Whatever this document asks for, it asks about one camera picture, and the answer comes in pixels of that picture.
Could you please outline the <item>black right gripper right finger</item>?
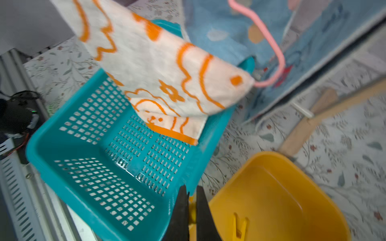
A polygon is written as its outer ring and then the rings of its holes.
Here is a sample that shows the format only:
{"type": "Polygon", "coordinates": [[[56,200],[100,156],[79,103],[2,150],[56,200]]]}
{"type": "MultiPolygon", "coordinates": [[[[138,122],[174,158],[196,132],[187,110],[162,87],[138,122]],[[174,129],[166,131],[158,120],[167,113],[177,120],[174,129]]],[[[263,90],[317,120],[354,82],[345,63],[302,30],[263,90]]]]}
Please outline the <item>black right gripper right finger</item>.
{"type": "Polygon", "coordinates": [[[222,241],[202,186],[197,186],[196,235],[197,241],[222,241]]]}

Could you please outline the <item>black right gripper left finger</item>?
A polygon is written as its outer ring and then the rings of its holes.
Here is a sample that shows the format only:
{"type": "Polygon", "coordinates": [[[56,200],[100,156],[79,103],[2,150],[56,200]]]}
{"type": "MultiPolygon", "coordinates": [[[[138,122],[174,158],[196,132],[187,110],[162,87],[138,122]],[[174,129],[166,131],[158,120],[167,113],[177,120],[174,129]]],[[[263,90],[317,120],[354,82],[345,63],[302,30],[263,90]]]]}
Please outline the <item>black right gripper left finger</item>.
{"type": "Polygon", "coordinates": [[[189,241],[189,193],[186,186],[180,187],[163,241],[189,241]]]}

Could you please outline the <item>white orange patterned towel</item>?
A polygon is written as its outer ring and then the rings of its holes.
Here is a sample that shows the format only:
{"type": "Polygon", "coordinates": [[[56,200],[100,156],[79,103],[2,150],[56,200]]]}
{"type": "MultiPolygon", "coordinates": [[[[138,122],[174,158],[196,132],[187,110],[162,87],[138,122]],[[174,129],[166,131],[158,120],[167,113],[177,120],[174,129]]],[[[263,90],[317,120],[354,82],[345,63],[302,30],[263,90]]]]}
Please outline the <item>white orange patterned towel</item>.
{"type": "Polygon", "coordinates": [[[243,98],[252,76],[116,1],[54,1],[62,18],[148,127],[197,145],[209,116],[243,98]]]}

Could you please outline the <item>pink wire hanger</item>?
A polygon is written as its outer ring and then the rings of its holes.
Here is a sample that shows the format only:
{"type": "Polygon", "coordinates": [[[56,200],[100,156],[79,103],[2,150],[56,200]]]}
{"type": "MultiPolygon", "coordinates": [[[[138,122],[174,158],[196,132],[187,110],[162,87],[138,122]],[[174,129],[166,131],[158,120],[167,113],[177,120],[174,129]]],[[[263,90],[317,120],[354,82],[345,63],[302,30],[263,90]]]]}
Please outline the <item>pink wire hanger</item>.
{"type": "Polygon", "coordinates": [[[260,31],[261,35],[264,37],[263,43],[258,44],[258,61],[261,61],[262,63],[268,63],[268,59],[273,56],[275,56],[277,60],[277,68],[275,72],[272,73],[269,78],[266,78],[264,81],[255,82],[254,87],[263,88],[275,84],[282,76],[286,65],[282,50],[280,49],[276,40],[267,28],[266,24],[253,9],[246,7],[237,1],[228,1],[228,5],[235,12],[238,12],[239,14],[250,19],[253,22],[255,28],[257,28],[260,31]]]}

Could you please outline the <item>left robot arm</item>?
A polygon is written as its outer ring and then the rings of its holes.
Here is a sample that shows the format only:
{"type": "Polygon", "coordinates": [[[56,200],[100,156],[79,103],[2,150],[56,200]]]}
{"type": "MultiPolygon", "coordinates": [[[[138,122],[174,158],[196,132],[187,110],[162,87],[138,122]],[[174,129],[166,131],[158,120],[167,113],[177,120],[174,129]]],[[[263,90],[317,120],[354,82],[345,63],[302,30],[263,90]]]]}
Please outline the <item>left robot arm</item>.
{"type": "Polygon", "coordinates": [[[35,129],[40,116],[28,103],[38,99],[40,94],[30,90],[17,92],[8,99],[1,98],[1,135],[21,135],[35,129]]]}

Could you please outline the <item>yellow plastic tray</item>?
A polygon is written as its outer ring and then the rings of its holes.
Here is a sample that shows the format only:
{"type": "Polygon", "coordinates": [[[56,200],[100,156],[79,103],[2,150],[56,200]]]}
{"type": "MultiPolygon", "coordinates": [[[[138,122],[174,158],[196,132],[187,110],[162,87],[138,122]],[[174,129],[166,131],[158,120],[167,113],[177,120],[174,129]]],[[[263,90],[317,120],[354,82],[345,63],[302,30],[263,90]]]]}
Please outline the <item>yellow plastic tray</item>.
{"type": "Polygon", "coordinates": [[[248,218],[246,241],[349,241],[337,205],[300,168],[276,152],[250,158],[209,201],[221,239],[232,240],[233,214],[248,218]]]}

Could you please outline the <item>teal plastic basket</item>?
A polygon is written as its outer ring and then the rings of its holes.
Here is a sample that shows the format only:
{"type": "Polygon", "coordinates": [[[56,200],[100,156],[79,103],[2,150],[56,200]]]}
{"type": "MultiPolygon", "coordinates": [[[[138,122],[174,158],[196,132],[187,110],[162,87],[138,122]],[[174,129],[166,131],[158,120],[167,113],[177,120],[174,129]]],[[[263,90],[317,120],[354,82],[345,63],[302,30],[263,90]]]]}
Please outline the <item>teal plastic basket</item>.
{"type": "Polygon", "coordinates": [[[26,157],[102,240],[160,241],[234,110],[209,117],[191,146],[149,129],[100,69],[32,135],[26,157]]]}

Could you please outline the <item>wooden clothes rack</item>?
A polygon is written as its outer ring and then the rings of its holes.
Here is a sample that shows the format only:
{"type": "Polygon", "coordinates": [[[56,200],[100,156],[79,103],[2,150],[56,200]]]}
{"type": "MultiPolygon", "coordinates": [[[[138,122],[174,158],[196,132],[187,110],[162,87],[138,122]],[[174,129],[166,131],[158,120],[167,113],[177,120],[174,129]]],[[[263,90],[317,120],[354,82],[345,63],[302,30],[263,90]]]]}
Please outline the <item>wooden clothes rack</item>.
{"type": "Polygon", "coordinates": [[[351,106],[358,105],[370,97],[380,95],[385,91],[386,76],[383,75],[342,99],[338,98],[337,92],[334,89],[329,88],[323,92],[311,110],[304,109],[297,103],[292,103],[293,108],[301,112],[304,117],[286,137],[278,152],[287,157],[294,156],[311,136],[316,126],[324,119],[337,115],[351,108],[351,106]]]}

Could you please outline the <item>blue bear towel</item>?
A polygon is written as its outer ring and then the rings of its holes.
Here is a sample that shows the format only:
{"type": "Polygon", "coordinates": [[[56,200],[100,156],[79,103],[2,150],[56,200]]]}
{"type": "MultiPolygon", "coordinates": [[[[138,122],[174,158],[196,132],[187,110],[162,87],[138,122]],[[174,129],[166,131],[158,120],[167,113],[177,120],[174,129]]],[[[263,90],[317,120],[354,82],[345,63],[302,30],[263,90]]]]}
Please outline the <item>blue bear towel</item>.
{"type": "MultiPolygon", "coordinates": [[[[232,10],[226,1],[183,1],[185,36],[205,51],[238,65],[249,57],[255,67],[267,68],[263,78],[275,72],[275,56],[268,63],[258,61],[258,44],[248,37],[252,21],[232,10]]],[[[301,85],[318,67],[334,57],[360,33],[386,14],[385,1],[310,2],[307,13],[315,21],[284,51],[286,69],[272,86],[259,89],[244,120],[260,120],[301,85]]]]}

